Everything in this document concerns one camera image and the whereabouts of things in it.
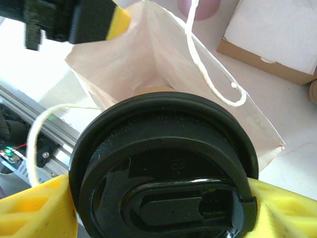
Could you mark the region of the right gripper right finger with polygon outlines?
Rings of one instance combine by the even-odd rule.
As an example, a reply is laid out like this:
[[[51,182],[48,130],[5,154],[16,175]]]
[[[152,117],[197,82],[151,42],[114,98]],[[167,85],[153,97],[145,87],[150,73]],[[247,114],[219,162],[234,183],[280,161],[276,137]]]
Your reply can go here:
[[[248,179],[257,199],[254,229],[247,238],[315,238],[317,201],[280,187]]]

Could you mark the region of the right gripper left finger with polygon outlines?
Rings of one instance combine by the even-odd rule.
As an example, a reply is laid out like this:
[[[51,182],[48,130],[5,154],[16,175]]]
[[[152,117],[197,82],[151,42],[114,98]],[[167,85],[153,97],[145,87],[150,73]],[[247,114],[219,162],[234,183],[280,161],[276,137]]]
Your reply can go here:
[[[0,200],[2,238],[76,238],[77,233],[68,175]]]

